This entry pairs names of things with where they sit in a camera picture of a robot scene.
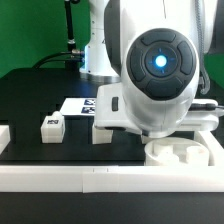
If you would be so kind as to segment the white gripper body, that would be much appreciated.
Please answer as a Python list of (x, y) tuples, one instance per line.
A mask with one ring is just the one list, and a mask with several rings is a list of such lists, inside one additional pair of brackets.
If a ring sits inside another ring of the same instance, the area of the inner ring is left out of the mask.
[(122, 128), (140, 135), (171, 135), (175, 131), (212, 131), (224, 116), (215, 100), (195, 99), (187, 89), (172, 100), (155, 101), (122, 83), (98, 88), (94, 126)]

